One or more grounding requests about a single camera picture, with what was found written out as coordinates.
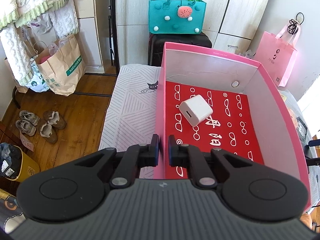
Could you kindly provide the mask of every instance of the black logo on pink bag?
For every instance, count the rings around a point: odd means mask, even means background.
[[[274,54],[274,55],[273,55],[273,59],[276,59],[277,54],[278,54],[279,52],[280,52],[280,50],[279,50],[279,49],[277,49],[277,50],[276,50],[276,54]],[[272,64],[274,64],[274,63],[275,63],[271,58],[269,58],[269,61],[270,61]]]

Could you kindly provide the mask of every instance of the pink bag handle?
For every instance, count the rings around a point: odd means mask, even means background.
[[[288,26],[289,26],[289,24],[287,24],[286,26],[284,26],[284,27],[282,28],[282,30],[277,34],[277,36],[276,36],[276,39],[277,39],[277,40],[279,40],[279,38],[287,31]],[[299,24],[298,22],[297,22],[297,28],[298,28],[297,33],[296,33],[295,35],[292,35],[292,37],[294,36],[294,39],[293,39],[293,41],[292,41],[292,46],[293,46],[293,47],[296,45],[296,43],[297,43],[297,41],[298,41],[298,38],[299,38],[299,36],[300,36],[300,33],[301,33],[301,26],[300,26],[300,24]]]

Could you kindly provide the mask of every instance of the pair of shoes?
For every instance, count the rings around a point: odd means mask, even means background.
[[[53,127],[61,130],[67,123],[57,111],[46,111],[43,113],[43,119],[39,120],[38,130],[40,135],[50,143],[56,143],[58,135]]]
[[[22,133],[29,136],[33,136],[36,133],[36,125],[38,124],[40,118],[36,114],[22,110],[19,113],[20,120],[16,121],[16,127]]]

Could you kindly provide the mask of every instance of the suitcase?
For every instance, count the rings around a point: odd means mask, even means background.
[[[152,34],[149,36],[148,65],[161,67],[163,47],[166,41],[212,48],[204,33],[194,34]]]

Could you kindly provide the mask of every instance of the green label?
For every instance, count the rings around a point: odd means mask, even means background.
[[[70,76],[71,73],[73,71],[75,71],[75,69],[79,66],[79,64],[81,63],[82,61],[82,58],[81,58],[81,55],[79,56],[79,58],[77,58],[77,60],[72,64],[72,66],[66,71],[67,73],[67,76]]]

